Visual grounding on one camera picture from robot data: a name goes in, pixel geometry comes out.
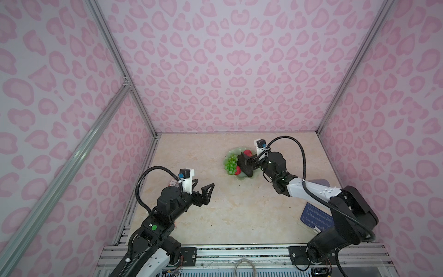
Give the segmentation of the red fake apple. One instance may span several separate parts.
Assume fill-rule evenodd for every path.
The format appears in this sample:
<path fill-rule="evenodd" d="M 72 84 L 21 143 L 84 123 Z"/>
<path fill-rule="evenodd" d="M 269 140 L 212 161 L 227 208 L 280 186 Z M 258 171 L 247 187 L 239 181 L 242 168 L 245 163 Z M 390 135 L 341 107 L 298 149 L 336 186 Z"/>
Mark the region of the red fake apple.
<path fill-rule="evenodd" d="M 235 171 L 235 175 L 239 175 L 239 174 L 241 174 L 242 173 L 242 170 L 241 170 L 241 168 L 239 167 L 239 166 L 237 166 L 236 167 L 236 171 Z"/>

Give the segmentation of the green fake grape bunch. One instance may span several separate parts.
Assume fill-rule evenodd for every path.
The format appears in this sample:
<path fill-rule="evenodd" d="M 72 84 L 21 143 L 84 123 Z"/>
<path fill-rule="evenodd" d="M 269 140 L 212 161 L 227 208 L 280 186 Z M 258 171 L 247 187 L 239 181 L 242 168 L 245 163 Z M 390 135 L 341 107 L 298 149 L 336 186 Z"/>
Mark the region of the green fake grape bunch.
<path fill-rule="evenodd" d="M 236 167 L 238 166 L 238 155 L 229 154 L 224 161 L 224 169 L 228 175 L 235 175 Z"/>

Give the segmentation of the pink fake strawberry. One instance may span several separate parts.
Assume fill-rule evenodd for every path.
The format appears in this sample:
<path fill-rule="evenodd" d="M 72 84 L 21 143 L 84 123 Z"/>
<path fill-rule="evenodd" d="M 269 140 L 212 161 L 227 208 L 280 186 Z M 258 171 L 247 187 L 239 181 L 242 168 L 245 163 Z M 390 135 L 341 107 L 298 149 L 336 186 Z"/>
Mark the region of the pink fake strawberry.
<path fill-rule="evenodd" d="M 251 150 L 244 150 L 243 154 L 245 154 L 247 157 L 252 157 L 253 156 Z"/>

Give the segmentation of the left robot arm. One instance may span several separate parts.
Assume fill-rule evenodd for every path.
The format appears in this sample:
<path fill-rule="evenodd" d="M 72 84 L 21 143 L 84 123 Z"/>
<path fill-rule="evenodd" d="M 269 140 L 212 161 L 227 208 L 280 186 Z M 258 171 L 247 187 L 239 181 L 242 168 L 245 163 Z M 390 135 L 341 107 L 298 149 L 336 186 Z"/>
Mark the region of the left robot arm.
<path fill-rule="evenodd" d="M 112 277 L 155 277 L 167 266 L 180 263 L 181 243 L 171 236 L 175 221 L 192 206 L 211 201 L 213 183 L 190 194 L 178 187 L 164 188 L 157 206 L 130 236 L 128 251 L 118 263 Z"/>

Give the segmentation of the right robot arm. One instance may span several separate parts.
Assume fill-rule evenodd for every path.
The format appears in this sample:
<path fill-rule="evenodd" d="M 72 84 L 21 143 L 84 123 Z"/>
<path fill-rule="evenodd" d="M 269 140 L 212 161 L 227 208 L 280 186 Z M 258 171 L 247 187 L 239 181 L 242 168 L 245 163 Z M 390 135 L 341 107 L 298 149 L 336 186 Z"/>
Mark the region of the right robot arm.
<path fill-rule="evenodd" d="M 243 152 L 238 156 L 237 165 L 248 177 L 261 170 L 279 195 L 317 202 L 330 210 L 333 225 L 320 231 L 307 243 L 302 255 L 305 261 L 320 264 L 336 250 L 375 240 L 373 230 L 379 220 L 354 187 L 326 187 L 306 181 L 287 171 L 286 160 L 279 152 L 261 157 Z"/>

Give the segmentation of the dark avocado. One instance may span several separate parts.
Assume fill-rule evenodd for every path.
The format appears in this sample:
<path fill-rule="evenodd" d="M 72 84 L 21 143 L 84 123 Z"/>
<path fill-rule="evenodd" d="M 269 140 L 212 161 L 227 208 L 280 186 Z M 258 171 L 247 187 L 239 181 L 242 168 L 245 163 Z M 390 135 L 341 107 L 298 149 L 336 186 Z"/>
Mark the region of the dark avocado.
<path fill-rule="evenodd" d="M 242 173 L 244 173 L 247 177 L 252 177 L 254 173 L 253 166 L 254 158 L 247 157 L 243 152 L 238 155 L 238 166 L 241 168 Z"/>

